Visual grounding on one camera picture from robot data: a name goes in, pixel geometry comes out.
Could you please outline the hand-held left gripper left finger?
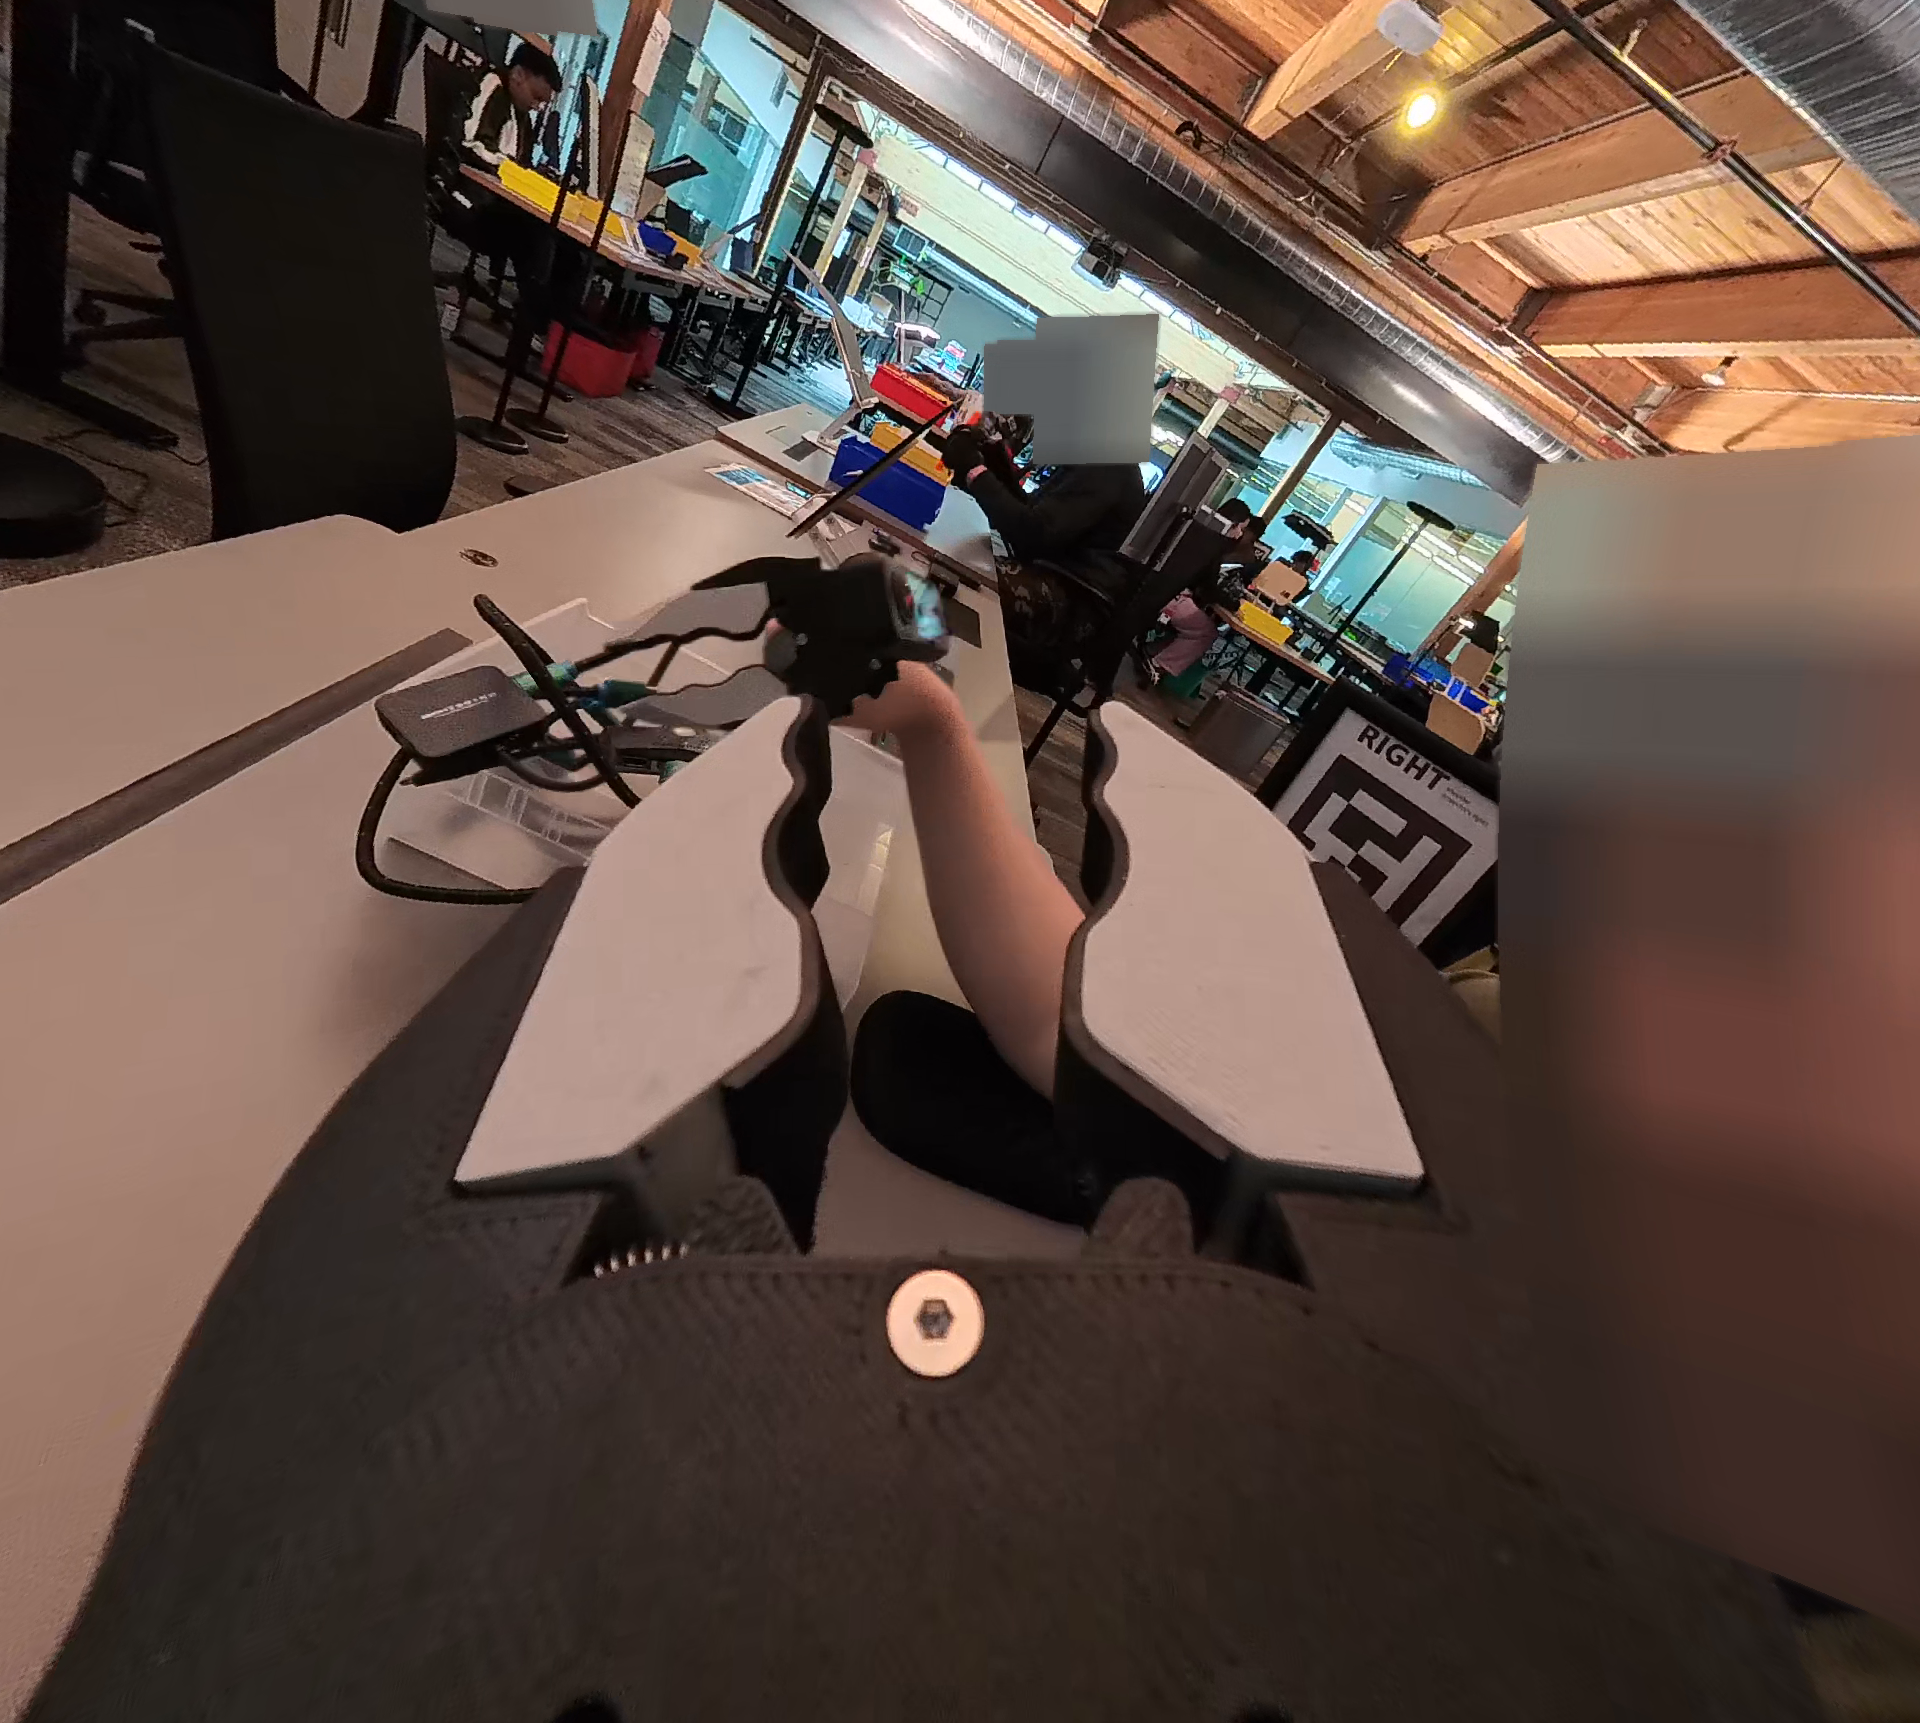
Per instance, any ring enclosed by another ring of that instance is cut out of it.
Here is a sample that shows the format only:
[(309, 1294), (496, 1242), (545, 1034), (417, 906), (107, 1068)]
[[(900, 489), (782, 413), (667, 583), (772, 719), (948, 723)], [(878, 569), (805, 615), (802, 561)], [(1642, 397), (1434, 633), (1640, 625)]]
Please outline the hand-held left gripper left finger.
[(813, 1230), (848, 1104), (848, 1030), (814, 906), (831, 721), (782, 699), (593, 856), (452, 1182), (596, 1190), (680, 1230), (732, 1176)]

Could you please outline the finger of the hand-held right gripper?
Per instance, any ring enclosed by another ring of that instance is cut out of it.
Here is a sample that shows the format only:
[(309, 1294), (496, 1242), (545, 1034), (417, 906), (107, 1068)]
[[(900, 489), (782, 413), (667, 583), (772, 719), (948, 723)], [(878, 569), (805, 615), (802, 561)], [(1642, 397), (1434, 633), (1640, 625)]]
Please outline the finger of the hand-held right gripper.
[(655, 633), (655, 623), (623, 623), (613, 631), (601, 633), (599, 643), (588, 651), (596, 663), (580, 661), (572, 669), (576, 689), (599, 689), (608, 685), (634, 685), (647, 689), (685, 689), (729, 681), (740, 671), (762, 665), (762, 649), (775, 621), (760, 617), (750, 629), (732, 627), (714, 631), (712, 625), (685, 625), (680, 641), (661, 639), (640, 651), (627, 651), (619, 657), (606, 653), (613, 645), (631, 643), (640, 633)]
[(700, 629), (798, 625), (827, 583), (817, 559), (754, 559), (698, 583), (691, 593)]

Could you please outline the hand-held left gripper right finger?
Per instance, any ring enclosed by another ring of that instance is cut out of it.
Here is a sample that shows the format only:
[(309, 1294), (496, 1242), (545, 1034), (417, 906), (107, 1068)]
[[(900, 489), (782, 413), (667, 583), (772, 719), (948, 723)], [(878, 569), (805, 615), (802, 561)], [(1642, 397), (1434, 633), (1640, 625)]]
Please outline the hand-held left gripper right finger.
[(1406, 1200), (1426, 1168), (1305, 846), (1123, 705), (1085, 731), (1082, 888), (1054, 1110), (1107, 1188), (1200, 1222), (1279, 1192)]

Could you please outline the clear plastic organizer box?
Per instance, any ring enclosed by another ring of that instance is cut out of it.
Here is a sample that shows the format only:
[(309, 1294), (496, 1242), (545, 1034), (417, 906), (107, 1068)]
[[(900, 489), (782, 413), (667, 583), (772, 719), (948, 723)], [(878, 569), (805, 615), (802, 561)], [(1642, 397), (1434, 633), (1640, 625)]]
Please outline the clear plastic organizer box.
[[(595, 617), (586, 599), (543, 613), (524, 629), (558, 665), (583, 661), (617, 637), (617, 627)], [(658, 649), (629, 655), (586, 683), (647, 685), (662, 657)], [(678, 695), (719, 687), (754, 663), (752, 645), (704, 639), (674, 657), (661, 689)], [(421, 673), (403, 689), (457, 679), (474, 669), (508, 673), (513, 653), (499, 637), (485, 637), (468, 653)], [(541, 787), (506, 769), (422, 789), (396, 785), (376, 824), (378, 862), (393, 866), (396, 880), (439, 884), (463, 894), (477, 894), (483, 886), (539, 888), (562, 870), (585, 868), (613, 828), (624, 822), (629, 808), (593, 775), (588, 790), (579, 794), (546, 787), (548, 781), (583, 773), (541, 767)], [(909, 798), (900, 763), (859, 733), (834, 731), (831, 798), (820, 828), (828, 880), (814, 904), (814, 918), (839, 1002), (853, 1014), (888, 870), (896, 854), (904, 864)]]

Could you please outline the black capture box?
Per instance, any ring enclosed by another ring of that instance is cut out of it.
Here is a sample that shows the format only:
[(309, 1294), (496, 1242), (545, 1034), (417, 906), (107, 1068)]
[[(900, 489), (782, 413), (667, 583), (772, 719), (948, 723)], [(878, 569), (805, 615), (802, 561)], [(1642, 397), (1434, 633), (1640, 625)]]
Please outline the black capture box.
[(442, 767), (545, 731), (554, 713), (508, 673), (474, 667), (393, 691), (374, 703), (374, 715), (396, 751), (421, 767)]

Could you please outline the person's right forearm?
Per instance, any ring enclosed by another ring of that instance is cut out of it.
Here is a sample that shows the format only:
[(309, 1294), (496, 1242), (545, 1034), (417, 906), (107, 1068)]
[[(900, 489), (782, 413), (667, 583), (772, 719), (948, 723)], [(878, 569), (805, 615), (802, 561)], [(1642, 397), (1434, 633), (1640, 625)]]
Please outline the person's right forearm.
[(1052, 1098), (1082, 908), (1017, 824), (970, 727), (896, 749), (948, 970), (999, 1054)]

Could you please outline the person's right hand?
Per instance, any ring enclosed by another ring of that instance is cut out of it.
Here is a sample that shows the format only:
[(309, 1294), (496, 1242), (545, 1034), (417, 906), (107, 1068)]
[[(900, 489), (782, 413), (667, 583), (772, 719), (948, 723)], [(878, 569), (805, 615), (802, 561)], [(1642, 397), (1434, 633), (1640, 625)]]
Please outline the person's right hand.
[(948, 679), (937, 667), (906, 663), (877, 697), (860, 697), (839, 721), (871, 737), (909, 747), (944, 741), (969, 729), (966, 715)]

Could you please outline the blue bin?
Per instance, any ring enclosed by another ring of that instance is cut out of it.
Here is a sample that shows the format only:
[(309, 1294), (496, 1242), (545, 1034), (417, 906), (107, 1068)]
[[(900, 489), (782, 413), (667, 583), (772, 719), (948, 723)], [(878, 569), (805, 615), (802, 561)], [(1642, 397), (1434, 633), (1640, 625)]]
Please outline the blue bin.
[[(828, 483), (847, 489), (881, 463), (890, 447), (847, 435), (834, 449)], [(856, 495), (873, 511), (896, 525), (926, 535), (938, 521), (951, 489), (948, 465), (925, 441), (915, 443), (899, 463), (878, 473)]]

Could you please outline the black-white printed tag board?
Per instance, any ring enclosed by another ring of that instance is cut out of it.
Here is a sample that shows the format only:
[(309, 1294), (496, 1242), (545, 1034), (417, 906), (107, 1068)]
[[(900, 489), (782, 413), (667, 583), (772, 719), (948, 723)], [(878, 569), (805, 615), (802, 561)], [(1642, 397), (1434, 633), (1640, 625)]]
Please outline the black-white printed tag board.
[(1256, 796), (1432, 966), (1452, 968), (1499, 946), (1494, 763), (1378, 695), (1332, 683)]

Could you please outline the grey waste bin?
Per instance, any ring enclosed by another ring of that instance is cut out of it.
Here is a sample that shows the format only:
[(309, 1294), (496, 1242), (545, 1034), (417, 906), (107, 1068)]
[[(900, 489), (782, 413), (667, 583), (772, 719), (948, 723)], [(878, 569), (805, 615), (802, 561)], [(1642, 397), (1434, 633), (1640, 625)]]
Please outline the grey waste bin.
[(1213, 695), (1189, 731), (1197, 757), (1246, 781), (1265, 775), (1266, 759), (1293, 741), (1294, 723), (1273, 705), (1236, 687)]

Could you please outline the red floor bin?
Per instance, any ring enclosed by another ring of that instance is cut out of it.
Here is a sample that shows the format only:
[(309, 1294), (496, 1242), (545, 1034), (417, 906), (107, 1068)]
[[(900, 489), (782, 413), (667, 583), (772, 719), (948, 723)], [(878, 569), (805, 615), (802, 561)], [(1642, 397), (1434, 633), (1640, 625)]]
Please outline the red floor bin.
[(556, 389), (588, 401), (606, 401), (655, 383), (667, 327), (647, 325), (619, 339), (550, 323), (543, 365), (556, 367)]

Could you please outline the black cushion pad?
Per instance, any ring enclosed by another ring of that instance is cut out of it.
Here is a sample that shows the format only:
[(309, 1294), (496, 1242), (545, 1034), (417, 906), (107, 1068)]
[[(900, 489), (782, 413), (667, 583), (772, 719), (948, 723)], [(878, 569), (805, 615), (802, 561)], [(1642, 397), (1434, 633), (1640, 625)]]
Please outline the black cushion pad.
[(1075, 1228), (1092, 1226), (1103, 1206), (1050, 1100), (948, 1000), (890, 992), (871, 1006), (853, 1044), (850, 1100), (887, 1152), (937, 1180)]

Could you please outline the yellow bin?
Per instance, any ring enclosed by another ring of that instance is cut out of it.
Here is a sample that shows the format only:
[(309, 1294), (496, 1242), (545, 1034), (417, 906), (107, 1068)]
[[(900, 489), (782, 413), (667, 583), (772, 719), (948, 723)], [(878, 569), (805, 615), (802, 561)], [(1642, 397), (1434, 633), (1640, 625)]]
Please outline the yellow bin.
[(583, 191), (572, 181), (567, 181), (567, 185), (562, 185), (548, 175), (527, 169), (513, 161), (504, 161), (495, 177), (510, 197), (536, 209), (543, 217), (554, 215), (554, 211), (562, 203), (562, 191), (565, 191), (567, 199), (562, 209), (562, 223), (576, 225), (583, 229), (583, 233), (588, 233), (593, 225), (599, 223), (601, 219), (603, 207), (593, 197), (593, 191)]

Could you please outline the black round stand base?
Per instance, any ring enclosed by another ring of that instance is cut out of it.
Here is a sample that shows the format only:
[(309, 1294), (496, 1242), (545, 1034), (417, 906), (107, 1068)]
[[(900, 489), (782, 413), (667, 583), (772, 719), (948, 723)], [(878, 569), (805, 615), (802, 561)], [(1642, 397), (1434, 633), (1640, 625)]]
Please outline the black round stand base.
[(109, 529), (101, 479), (57, 449), (2, 435), (2, 561), (55, 561), (91, 551)]

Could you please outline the black ceiling pipe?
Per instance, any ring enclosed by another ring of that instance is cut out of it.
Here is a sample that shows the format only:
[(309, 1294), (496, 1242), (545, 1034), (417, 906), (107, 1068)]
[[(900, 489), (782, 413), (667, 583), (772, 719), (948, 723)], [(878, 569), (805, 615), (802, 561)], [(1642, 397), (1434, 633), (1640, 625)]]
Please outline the black ceiling pipe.
[(1624, 57), (1621, 49), (1611, 45), (1564, 0), (1526, 0), (1526, 5), (1543, 15), (1549, 31), (1555, 31), (1579, 47), (1612, 79), (1642, 99), (1650, 113), (1678, 131), (1680, 137), (1698, 151), (1698, 161), (1704, 169), (1721, 171), (1751, 197), (1758, 199), (1775, 217), (1787, 223), (1799, 239), (1811, 245), (1819, 257), (1879, 305), (1908, 337), (1914, 339), (1919, 335), (1916, 309), (1885, 285), (1866, 261), (1854, 257), (1823, 231), (1804, 209), (1789, 201), (1772, 185), (1770, 177), (1738, 151), (1738, 141), (1716, 137), (1678, 97), (1668, 93), (1659, 81), (1646, 77), (1632, 59)]

